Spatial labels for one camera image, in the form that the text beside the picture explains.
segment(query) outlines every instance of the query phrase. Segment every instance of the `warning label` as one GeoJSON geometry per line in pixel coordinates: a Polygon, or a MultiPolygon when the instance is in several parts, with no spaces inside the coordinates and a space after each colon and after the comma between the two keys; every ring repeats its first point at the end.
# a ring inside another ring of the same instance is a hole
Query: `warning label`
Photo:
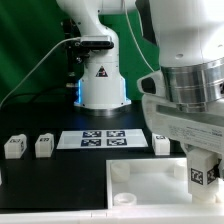
{"type": "Polygon", "coordinates": [[[100,70],[96,74],[96,77],[108,77],[107,72],[105,71],[103,66],[100,67],[100,70]]]}

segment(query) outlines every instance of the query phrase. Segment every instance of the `black sticker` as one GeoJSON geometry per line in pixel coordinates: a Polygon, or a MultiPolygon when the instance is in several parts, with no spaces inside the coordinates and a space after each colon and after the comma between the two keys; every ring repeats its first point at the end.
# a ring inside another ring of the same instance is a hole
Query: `black sticker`
{"type": "Polygon", "coordinates": [[[126,146],[127,140],[125,138],[120,139],[107,139],[107,146],[126,146]]]}
{"type": "Polygon", "coordinates": [[[23,149],[24,149],[24,143],[23,143],[23,141],[21,142],[21,152],[23,151],[23,149]]]}
{"type": "Polygon", "coordinates": [[[96,147],[101,146],[101,139],[83,139],[81,147],[96,147]]]}
{"type": "Polygon", "coordinates": [[[166,139],[166,137],[162,136],[162,135],[159,135],[159,136],[156,136],[156,139],[158,140],[163,140],[163,139],[166,139]]]}
{"type": "Polygon", "coordinates": [[[191,181],[203,185],[203,173],[199,170],[191,169],[191,181]]]}
{"type": "Polygon", "coordinates": [[[207,173],[207,180],[208,180],[208,184],[210,184],[210,183],[212,183],[213,181],[216,180],[215,170],[214,169],[208,171],[208,173],[207,173]]]}
{"type": "Polygon", "coordinates": [[[48,142],[50,140],[50,138],[41,138],[40,142],[48,142]]]}
{"type": "Polygon", "coordinates": [[[103,66],[100,67],[100,70],[96,74],[96,77],[108,77],[108,75],[107,75],[103,66]]]}
{"type": "Polygon", "coordinates": [[[18,142],[20,142],[20,140],[21,140],[21,139],[13,138],[13,139],[10,140],[9,143],[18,143],[18,142]]]}
{"type": "Polygon", "coordinates": [[[107,137],[125,137],[125,131],[107,131],[107,137]]]}
{"type": "Polygon", "coordinates": [[[84,131],[82,137],[83,138],[99,138],[101,137],[101,131],[84,131]]]}

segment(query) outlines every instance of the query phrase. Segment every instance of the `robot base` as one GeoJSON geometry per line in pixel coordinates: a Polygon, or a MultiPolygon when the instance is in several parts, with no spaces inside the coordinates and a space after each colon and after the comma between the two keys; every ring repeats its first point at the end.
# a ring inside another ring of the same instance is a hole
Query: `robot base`
{"type": "Polygon", "coordinates": [[[115,116],[121,113],[126,113],[131,110],[131,101],[127,100],[126,104],[117,107],[117,108],[112,108],[112,109],[89,109],[80,106],[78,103],[74,103],[74,109],[75,111],[78,111],[83,114],[91,115],[91,116],[96,116],[96,117],[110,117],[110,116],[115,116]]]}

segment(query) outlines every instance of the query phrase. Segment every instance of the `blue light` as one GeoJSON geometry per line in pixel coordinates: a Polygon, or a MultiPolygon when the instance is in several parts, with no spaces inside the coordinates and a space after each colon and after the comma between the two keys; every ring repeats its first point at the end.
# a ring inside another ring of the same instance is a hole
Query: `blue light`
{"type": "Polygon", "coordinates": [[[77,101],[77,103],[81,104],[81,101],[82,101],[82,99],[81,99],[81,81],[79,80],[78,81],[78,101],[77,101]]]}
{"type": "Polygon", "coordinates": [[[127,96],[126,96],[126,80],[124,79],[124,97],[125,97],[125,102],[128,100],[127,96]]]}

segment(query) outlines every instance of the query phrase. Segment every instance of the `white block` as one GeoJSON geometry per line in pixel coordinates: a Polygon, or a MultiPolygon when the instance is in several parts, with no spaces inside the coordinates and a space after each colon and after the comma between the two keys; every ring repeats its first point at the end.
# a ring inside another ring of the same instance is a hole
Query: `white block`
{"type": "Polygon", "coordinates": [[[20,159],[27,148],[27,137],[24,134],[12,136],[4,145],[6,159],[20,159]]]}
{"type": "Polygon", "coordinates": [[[162,135],[152,134],[152,147],[155,155],[170,155],[170,140],[162,135]]]}
{"type": "Polygon", "coordinates": [[[51,157],[54,149],[54,135],[40,135],[35,143],[35,153],[37,158],[51,157]]]}

